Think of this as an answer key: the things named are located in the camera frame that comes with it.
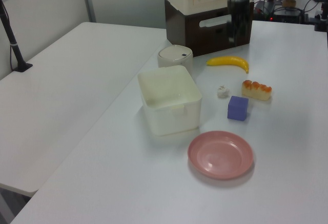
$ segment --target round lid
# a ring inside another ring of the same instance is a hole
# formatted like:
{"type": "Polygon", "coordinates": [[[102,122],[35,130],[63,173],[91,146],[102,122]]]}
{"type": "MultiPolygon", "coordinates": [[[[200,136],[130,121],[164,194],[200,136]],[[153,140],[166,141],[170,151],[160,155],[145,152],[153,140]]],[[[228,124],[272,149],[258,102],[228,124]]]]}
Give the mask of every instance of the round lid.
{"type": "Polygon", "coordinates": [[[192,50],[185,46],[173,45],[164,48],[159,52],[159,56],[172,61],[172,62],[182,62],[184,58],[192,54],[192,50]]]}

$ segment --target white square container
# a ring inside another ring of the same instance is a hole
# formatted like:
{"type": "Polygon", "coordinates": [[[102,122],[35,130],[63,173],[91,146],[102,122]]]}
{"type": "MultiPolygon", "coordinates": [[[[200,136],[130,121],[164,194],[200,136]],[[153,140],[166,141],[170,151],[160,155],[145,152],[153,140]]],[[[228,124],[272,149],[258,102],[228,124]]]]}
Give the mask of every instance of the white square container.
{"type": "Polygon", "coordinates": [[[138,81],[152,133],[166,135],[199,126],[202,95],[184,66],[140,73],[138,81]]]}

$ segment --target white wall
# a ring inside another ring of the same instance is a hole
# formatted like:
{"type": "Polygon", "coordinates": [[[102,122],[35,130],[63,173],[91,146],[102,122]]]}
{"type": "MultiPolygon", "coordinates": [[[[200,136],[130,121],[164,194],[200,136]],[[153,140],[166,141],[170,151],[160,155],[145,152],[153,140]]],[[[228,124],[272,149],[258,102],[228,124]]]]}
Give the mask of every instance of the white wall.
{"type": "MultiPolygon", "coordinates": [[[[82,22],[88,22],[85,0],[7,0],[10,24],[25,61],[82,22]]],[[[0,25],[0,79],[11,72],[9,41],[0,25]]]]}
{"type": "Polygon", "coordinates": [[[164,0],[89,0],[98,23],[165,28],[164,0]]]}

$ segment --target small white object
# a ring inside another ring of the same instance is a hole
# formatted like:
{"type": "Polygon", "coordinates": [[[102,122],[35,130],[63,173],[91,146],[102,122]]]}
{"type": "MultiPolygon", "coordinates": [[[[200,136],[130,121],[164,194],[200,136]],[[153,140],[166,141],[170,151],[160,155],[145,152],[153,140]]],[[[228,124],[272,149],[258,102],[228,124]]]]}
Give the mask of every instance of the small white object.
{"type": "Polygon", "coordinates": [[[190,75],[193,71],[193,51],[185,46],[172,45],[162,49],[157,56],[158,66],[184,66],[190,75]]]}
{"type": "Polygon", "coordinates": [[[152,133],[161,136],[199,126],[202,95],[184,66],[140,73],[138,81],[152,133]]]}
{"type": "Polygon", "coordinates": [[[229,89],[228,88],[225,88],[225,86],[220,86],[218,89],[217,89],[217,96],[219,98],[225,98],[225,97],[228,97],[229,96],[229,89]]]}

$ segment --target gray floor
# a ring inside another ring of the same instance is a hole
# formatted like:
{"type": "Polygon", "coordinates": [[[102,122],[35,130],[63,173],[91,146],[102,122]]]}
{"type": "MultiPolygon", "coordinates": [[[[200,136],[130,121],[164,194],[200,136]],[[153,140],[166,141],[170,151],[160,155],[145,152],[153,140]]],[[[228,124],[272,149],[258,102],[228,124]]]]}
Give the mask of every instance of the gray floor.
{"type": "Polygon", "coordinates": [[[30,199],[0,188],[0,224],[11,223],[30,199]]]}

